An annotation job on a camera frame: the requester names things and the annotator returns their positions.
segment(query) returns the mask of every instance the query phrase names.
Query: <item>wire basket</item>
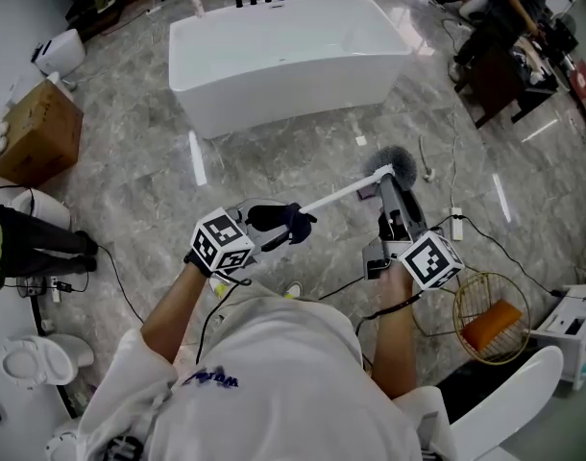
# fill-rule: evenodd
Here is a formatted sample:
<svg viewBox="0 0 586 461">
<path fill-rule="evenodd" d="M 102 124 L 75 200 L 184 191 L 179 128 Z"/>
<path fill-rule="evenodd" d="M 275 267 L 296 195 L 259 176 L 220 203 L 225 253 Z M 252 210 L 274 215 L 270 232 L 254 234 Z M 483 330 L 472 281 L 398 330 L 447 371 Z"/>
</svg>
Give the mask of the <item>wire basket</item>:
<svg viewBox="0 0 586 461">
<path fill-rule="evenodd" d="M 519 309 L 522 316 L 478 351 L 462 336 L 462 330 L 500 299 Z M 530 308 L 524 294 L 512 280 L 497 273 L 481 272 L 466 279 L 457 290 L 453 301 L 453 325 L 457 338 L 473 358 L 484 364 L 502 365 L 514 360 L 527 345 Z"/>
</svg>

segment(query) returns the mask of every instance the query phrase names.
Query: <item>black pants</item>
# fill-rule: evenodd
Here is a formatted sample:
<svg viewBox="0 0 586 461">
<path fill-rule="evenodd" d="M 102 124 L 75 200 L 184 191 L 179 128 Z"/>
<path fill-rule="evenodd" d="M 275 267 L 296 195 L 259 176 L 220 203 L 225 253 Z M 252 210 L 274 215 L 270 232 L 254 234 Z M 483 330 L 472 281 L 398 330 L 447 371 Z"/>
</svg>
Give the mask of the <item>black pants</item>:
<svg viewBox="0 0 586 461">
<path fill-rule="evenodd" d="M 0 224 L 3 228 L 3 277 L 52 277 L 86 271 L 83 258 L 67 259 L 37 251 L 85 254 L 88 250 L 86 237 L 2 205 Z"/>
<path fill-rule="evenodd" d="M 492 18 L 486 18 L 462 44 L 454 60 L 460 65 L 467 65 L 472 59 L 482 57 L 492 44 L 497 43 L 508 51 L 516 40 L 517 36 L 504 31 Z"/>
</svg>

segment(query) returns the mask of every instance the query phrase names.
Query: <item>cardboard box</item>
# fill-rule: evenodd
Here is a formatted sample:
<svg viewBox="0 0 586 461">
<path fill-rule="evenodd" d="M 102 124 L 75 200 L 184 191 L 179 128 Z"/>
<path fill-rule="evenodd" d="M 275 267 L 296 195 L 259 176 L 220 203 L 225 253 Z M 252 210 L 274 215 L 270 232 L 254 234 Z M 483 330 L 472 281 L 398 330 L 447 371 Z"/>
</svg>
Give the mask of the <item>cardboard box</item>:
<svg viewBox="0 0 586 461">
<path fill-rule="evenodd" d="M 8 145 L 0 177 L 36 187 L 78 161 L 84 114 L 45 80 L 5 116 Z"/>
</svg>

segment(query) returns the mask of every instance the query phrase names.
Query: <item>shoe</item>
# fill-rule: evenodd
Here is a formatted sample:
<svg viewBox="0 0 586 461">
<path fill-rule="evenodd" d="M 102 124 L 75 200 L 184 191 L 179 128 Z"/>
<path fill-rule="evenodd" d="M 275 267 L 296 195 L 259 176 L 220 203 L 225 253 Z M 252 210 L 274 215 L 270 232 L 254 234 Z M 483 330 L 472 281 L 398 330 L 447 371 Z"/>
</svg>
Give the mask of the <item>shoe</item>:
<svg viewBox="0 0 586 461">
<path fill-rule="evenodd" d="M 218 297 L 218 299 L 225 297 L 225 294 L 227 294 L 227 291 L 229 290 L 229 283 L 218 277 L 210 277 L 208 283 L 209 288 L 212 289 L 212 292 Z"/>
<path fill-rule="evenodd" d="M 293 281 L 288 285 L 284 297 L 286 299 L 299 299 L 304 294 L 304 286 L 298 281 Z"/>
<path fill-rule="evenodd" d="M 71 259 L 74 259 L 74 260 L 81 262 L 84 265 L 85 270 L 87 272 L 96 272 L 96 270 L 97 270 L 97 260 L 94 259 L 93 257 L 75 256 Z"/>
<path fill-rule="evenodd" d="M 87 233 L 85 233 L 83 230 L 76 230 L 75 233 L 85 239 L 84 255 L 95 256 L 97 254 L 97 252 L 99 251 L 99 246 L 97 246 L 97 243 L 94 242 L 92 239 L 90 239 L 90 236 Z"/>
<path fill-rule="evenodd" d="M 447 9 L 438 0 L 427 0 L 431 5 L 436 7 L 440 12 L 446 12 Z"/>
<path fill-rule="evenodd" d="M 448 68 L 449 78 L 456 84 L 459 84 L 464 79 L 464 67 L 452 60 Z"/>
</svg>

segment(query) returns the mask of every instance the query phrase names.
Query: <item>white toilet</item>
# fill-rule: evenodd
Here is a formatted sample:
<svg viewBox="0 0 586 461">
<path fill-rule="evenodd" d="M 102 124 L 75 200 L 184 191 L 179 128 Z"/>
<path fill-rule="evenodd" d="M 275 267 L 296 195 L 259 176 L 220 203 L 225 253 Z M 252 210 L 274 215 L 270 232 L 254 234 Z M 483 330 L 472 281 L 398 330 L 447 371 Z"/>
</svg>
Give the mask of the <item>white toilet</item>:
<svg viewBox="0 0 586 461">
<path fill-rule="evenodd" d="M 94 353 L 88 343 L 68 334 L 7 339 L 0 351 L 3 375 L 27 388 L 39 384 L 68 384 L 80 367 L 93 361 Z"/>
<path fill-rule="evenodd" d="M 77 459 L 77 431 L 80 419 L 73 419 L 58 427 L 45 446 L 47 461 L 75 461 Z"/>
</svg>

